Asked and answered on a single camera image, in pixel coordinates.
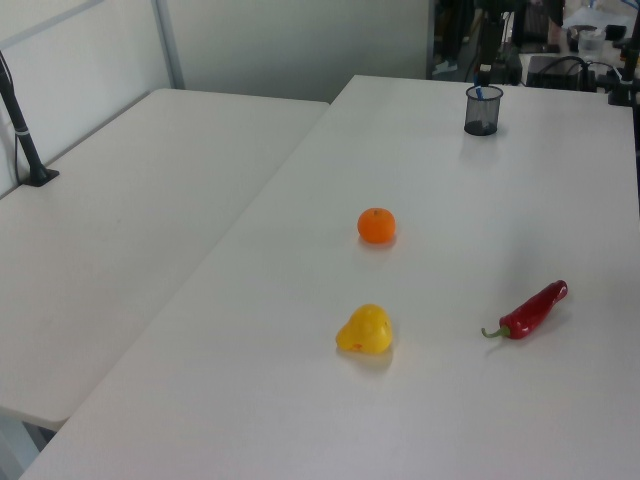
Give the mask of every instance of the chili pepper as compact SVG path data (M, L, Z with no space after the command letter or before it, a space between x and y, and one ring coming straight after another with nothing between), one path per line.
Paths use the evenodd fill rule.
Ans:
M487 338L509 337L514 340L524 338L547 318L551 308L566 297L567 292L565 281L558 280L535 294L509 315L502 317L500 329L497 332L488 334L483 328L482 334Z

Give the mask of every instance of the orange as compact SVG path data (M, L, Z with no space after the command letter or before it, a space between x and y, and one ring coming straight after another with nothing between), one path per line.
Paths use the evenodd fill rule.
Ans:
M389 242L396 233L396 219L389 210L370 208L358 219L358 233L369 243Z

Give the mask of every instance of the white wall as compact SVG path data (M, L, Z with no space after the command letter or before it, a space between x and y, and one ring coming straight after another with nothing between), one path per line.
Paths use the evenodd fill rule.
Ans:
M3 53L45 164L144 94L169 86L152 0L104 0ZM14 185L13 145L0 102L0 195Z
M187 89L331 102L355 74L425 78L431 0L158 1Z

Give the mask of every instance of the pen holder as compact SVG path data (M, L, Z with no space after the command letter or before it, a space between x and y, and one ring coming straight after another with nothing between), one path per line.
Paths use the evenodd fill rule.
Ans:
M479 98L476 87L468 88L464 131L478 137L496 133L503 93L498 87L482 87L482 97Z

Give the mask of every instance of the white table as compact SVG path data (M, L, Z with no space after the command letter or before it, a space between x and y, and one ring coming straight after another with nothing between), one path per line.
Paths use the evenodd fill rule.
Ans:
M631 112L507 87L476 138L465 88L354 78L24 480L635 478ZM559 278L531 337L482 337ZM367 302L393 350L337 352Z
M327 105L159 90L0 201L0 412L57 430Z

